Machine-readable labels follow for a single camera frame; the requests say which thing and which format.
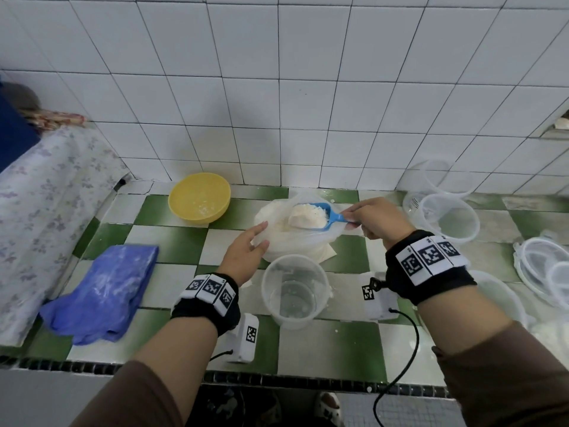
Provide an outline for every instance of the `brown sleeve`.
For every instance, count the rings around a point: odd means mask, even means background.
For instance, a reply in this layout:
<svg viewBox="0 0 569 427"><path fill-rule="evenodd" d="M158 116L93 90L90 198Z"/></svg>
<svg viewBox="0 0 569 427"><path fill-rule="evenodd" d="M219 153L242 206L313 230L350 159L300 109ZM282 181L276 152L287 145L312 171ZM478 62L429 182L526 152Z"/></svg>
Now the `brown sleeve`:
<svg viewBox="0 0 569 427"><path fill-rule="evenodd" d="M182 427L166 386L146 365L129 361L71 423L71 427Z"/></svg>
<svg viewBox="0 0 569 427"><path fill-rule="evenodd" d="M457 355L433 351L469 427L569 426L569 372L519 323Z"/></svg>

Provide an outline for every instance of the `black wrist strap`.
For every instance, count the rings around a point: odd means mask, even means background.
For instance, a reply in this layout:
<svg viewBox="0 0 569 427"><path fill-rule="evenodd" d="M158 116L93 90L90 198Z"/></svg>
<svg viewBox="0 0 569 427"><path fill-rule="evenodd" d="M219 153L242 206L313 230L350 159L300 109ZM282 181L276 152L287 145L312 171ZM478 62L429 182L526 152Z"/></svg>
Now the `black wrist strap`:
<svg viewBox="0 0 569 427"><path fill-rule="evenodd" d="M174 304L171 319L208 318L220 336L238 325L238 301L239 287L227 274L197 275Z"/></svg>
<svg viewBox="0 0 569 427"><path fill-rule="evenodd" d="M416 230L395 244L385 259L388 286L406 282L405 293L415 305L457 287L476 285L466 271L468 260L445 237L426 230Z"/></svg>

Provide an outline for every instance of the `yellow plastic bowl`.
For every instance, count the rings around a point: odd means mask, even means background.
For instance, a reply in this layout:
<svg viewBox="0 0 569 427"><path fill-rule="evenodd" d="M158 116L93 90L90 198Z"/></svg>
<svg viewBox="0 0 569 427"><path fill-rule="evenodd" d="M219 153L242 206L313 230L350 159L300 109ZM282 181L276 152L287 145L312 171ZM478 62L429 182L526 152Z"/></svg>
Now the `yellow plastic bowl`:
<svg viewBox="0 0 569 427"><path fill-rule="evenodd" d="M219 219L231 199L231 187L216 173L189 175L174 186L168 197L170 211L193 224L201 225Z"/></svg>

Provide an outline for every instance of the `blue plastic scoop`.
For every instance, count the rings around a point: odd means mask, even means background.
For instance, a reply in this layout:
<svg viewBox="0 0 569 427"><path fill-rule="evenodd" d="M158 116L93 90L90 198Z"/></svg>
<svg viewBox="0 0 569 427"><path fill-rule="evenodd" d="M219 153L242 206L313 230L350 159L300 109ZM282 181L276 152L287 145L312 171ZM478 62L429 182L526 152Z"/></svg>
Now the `blue plastic scoop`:
<svg viewBox="0 0 569 427"><path fill-rule="evenodd" d="M330 207L330 204L327 204L326 202L310 202L310 205L314 205L315 207L319 207L322 208L324 211L326 211L326 215L328 217L328 223L326 224L326 226L324 228L310 228L310 230L328 230L330 229L330 226L332 226L332 223L336 223L336 222L341 222L341 223L349 223L343 215L338 214L334 211L332 211L332 208Z"/></svg>

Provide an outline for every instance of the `hand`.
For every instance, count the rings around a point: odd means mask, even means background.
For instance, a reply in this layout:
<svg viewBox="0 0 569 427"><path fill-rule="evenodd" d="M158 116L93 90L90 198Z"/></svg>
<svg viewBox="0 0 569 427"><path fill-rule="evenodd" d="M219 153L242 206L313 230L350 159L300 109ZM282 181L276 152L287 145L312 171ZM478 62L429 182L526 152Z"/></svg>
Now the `hand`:
<svg viewBox="0 0 569 427"><path fill-rule="evenodd" d="M257 247L251 245L255 235L263 232L268 222L247 229L239 235L227 248L225 256L217 269L218 273L231 276L237 286L241 286L257 271L260 259L268 249L268 240L263 241Z"/></svg>
<svg viewBox="0 0 569 427"><path fill-rule="evenodd" d="M361 225L367 238L381 238L387 250L415 230L407 217L384 197L374 197L353 204L342 211L342 215L353 222L348 223L348 229Z"/></svg>

